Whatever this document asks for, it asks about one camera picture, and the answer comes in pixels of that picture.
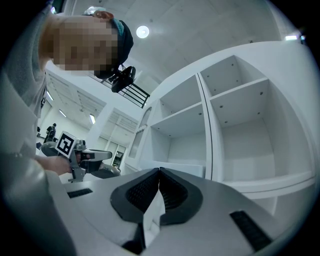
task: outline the person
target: person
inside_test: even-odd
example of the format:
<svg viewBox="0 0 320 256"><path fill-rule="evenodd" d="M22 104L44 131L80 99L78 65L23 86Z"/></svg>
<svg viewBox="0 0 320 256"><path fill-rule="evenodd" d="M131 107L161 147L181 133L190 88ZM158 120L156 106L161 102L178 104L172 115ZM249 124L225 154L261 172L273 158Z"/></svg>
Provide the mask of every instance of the person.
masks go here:
<svg viewBox="0 0 320 256"><path fill-rule="evenodd" d="M54 123L52 126L49 126L49 127L46 129L46 137L45 137L43 143L53 142L53 141L54 141L54 137L55 137L55 135L56 135L56 127L57 127L57 124Z"/></svg>
<svg viewBox="0 0 320 256"><path fill-rule="evenodd" d="M60 156L38 156L35 147L38 119L46 101L47 62L68 71L113 71L128 58L133 37L127 25L106 10L91 8L85 15L60 16L51 13L52 2L47 1L25 28L0 71L1 107L16 113L1 117L5 119L1 136L11 140L1 151L33 158L45 170L61 175L71 171L69 162ZM25 125L20 134L12 129L19 115Z"/></svg>

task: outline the white shelving unit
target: white shelving unit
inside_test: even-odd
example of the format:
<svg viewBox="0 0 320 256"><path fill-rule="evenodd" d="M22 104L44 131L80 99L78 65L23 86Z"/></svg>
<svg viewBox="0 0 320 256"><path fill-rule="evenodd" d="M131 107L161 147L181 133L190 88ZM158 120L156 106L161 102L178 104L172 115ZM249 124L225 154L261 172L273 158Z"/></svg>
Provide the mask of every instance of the white shelving unit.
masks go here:
<svg viewBox="0 0 320 256"><path fill-rule="evenodd" d="M312 191L319 162L310 126L315 104L310 108L291 92L301 89L301 76L314 77L300 64L305 56L304 50L297 53L300 47L242 45L168 77L151 95L126 164L136 171L165 167L223 183L279 217L287 199ZM289 61L296 54L299 60ZM318 86L316 80L307 82ZM303 90L301 97L315 92Z"/></svg>

